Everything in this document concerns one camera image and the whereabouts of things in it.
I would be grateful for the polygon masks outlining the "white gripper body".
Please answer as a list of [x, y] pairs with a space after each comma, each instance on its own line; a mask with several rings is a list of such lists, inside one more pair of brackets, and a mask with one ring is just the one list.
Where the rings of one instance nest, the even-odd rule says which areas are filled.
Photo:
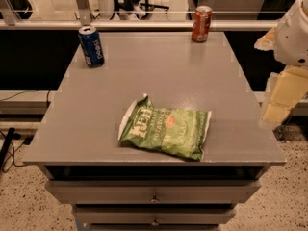
[[279, 20], [274, 58], [285, 65], [308, 66], [308, 0], [295, 0]]

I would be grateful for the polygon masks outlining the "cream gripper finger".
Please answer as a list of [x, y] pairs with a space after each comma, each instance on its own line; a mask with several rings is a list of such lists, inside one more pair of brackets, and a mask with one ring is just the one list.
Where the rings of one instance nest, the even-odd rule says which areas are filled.
[[262, 37], [260, 37], [254, 44], [254, 48], [262, 51], [270, 51], [273, 49], [275, 40], [276, 28], [273, 27], [268, 30]]
[[263, 129], [279, 126], [307, 93], [307, 67], [287, 65], [279, 74], [272, 73], [266, 85], [259, 126]]

